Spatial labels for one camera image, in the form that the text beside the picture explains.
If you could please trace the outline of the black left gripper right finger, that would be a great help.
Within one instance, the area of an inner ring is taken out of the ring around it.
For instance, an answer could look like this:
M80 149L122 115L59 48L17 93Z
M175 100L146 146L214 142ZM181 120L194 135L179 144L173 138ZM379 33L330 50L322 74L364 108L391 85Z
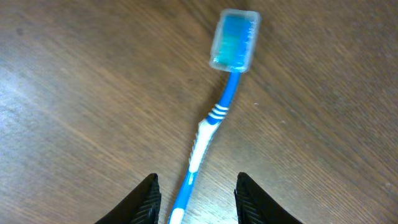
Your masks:
M238 174L234 197L239 224L302 224L245 172Z

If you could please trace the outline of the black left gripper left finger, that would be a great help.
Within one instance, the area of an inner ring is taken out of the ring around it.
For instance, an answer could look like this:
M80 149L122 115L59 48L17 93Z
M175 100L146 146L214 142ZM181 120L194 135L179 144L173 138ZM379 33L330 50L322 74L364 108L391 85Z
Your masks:
M149 174L95 224L158 224L161 197L158 175Z

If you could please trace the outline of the blue white toothbrush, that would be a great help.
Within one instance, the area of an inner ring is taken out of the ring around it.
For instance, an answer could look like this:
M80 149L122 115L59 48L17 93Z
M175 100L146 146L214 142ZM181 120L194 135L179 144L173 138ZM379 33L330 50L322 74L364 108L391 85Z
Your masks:
M198 124L187 173L172 207L169 224L181 224L183 221L206 151L228 114L241 74L247 72L251 65L260 23L261 15L256 11L225 9L220 14L209 65L228 72L229 77L220 99Z

